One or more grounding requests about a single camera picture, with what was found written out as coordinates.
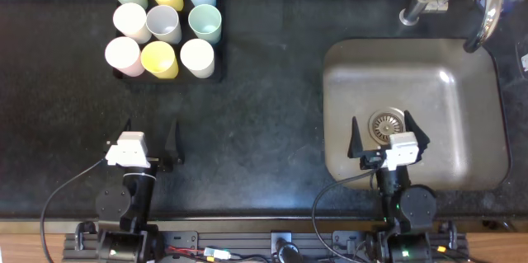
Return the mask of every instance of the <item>faucet base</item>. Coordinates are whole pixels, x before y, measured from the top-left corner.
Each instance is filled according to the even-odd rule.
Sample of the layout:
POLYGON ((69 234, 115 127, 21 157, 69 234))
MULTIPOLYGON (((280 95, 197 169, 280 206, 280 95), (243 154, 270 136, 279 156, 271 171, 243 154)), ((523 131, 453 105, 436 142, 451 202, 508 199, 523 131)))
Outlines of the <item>faucet base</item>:
POLYGON ((417 17, 414 21, 408 21, 405 19, 403 14, 405 13, 405 8, 399 13, 399 20, 405 25, 405 26, 414 26, 416 23, 418 23, 418 20, 420 20, 420 17, 417 17))

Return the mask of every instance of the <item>wooden floor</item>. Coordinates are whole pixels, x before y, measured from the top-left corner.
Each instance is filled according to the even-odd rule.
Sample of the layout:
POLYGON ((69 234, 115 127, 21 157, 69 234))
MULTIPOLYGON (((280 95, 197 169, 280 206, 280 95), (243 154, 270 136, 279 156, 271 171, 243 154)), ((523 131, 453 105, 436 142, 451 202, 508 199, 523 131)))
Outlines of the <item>wooden floor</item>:
MULTIPOLYGON (((471 256, 493 263, 528 262, 528 233, 470 233, 471 256)), ((63 234, 46 235, 54 262, 62 258, 63 234)), ((0 234, 1 263, 46 263, 38 234, 0 234)))

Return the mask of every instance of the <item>pink cup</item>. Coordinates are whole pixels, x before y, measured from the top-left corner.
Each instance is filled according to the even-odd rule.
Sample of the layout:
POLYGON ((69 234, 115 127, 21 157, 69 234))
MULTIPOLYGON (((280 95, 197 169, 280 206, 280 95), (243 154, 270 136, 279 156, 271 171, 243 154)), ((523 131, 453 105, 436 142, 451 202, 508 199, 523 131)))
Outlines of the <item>pink cup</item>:
POLYGON ((105 50, 106 61, 113 68, 131 77, 137 77, 145 70, 141 65, 140 55, 138 43, 124 36, 113 39, 105 50))

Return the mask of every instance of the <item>sink basin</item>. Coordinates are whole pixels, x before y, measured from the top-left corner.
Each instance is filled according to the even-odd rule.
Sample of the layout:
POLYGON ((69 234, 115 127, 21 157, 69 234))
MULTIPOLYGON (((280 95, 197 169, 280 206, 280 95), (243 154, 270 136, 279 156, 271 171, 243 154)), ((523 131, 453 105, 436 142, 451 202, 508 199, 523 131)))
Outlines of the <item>sink basin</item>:
MULTIPOLYGON (((463 40, 344 40, 324 59, 326 165, 336 180, 362 173, 347 157, 352 117, 364 149, 404 130, 409 110, 431 139, 408 167, 414 184, 434 190, 487 190, 506 177, 509 157, 495 65, 463 40)), ((369 180, 348 184, 367 189, 369 180)))

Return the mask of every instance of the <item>black tray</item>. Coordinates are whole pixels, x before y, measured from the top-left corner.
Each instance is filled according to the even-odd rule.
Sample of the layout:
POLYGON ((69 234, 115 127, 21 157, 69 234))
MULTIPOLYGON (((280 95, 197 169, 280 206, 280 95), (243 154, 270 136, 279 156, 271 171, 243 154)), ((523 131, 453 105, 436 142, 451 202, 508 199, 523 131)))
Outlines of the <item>black tray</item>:
MULTIPOLYGON (((147 12, 153 7, 156 7, 158 3, 155 0, 148 0, 148 7, 147 12)), ((176 54, 176 60, 178 62, 179 72, 178 75, 176 75, 175 78, 158 78, 155 77, 153 74, 151 74, 149 71, 145 70, 143 73, 141 73, 138 77, 130 77, 126 74, 123 74, 121 71, 112 68, 112 73, 114 77, 122 80, 123 82, 130 82, 130 83, 171 83, 171 84, 197 84, 197 83, 217 83, 222 80, 222 77, 224 76, 224 11, 222 8, 222 0, 216 0, 216 8, 220 11, 220 14, 222 15, 222 32, 220 41, 217 44, 212 45, 214 50, 214 72, 211 74, 208 78, 198 78, 194 74, 191 73, 189 69, 183 63, 180 59, 180 51, 182 50, 182 46, 188 41, 192 40, 196 37, 194 31, 189 26, 189 13, 191 12, 192 8, 194 8, 194 4, 191 0, 183 0, 183 9, 178 13, 178 18, 180 21, 181 26, 181 41, 177 45, 171 45, 174 49, 174 53, 176 54)), ((115 37, 124 36, 120 31, 115 30, 115 37)), ((149 41, 147 41, 144 44, 139 45, 139 48, 143 50, 143 48, 148 45, 149 43, 153 41, 157 41, 158 39, 156 36, 152 35, 149 41)))

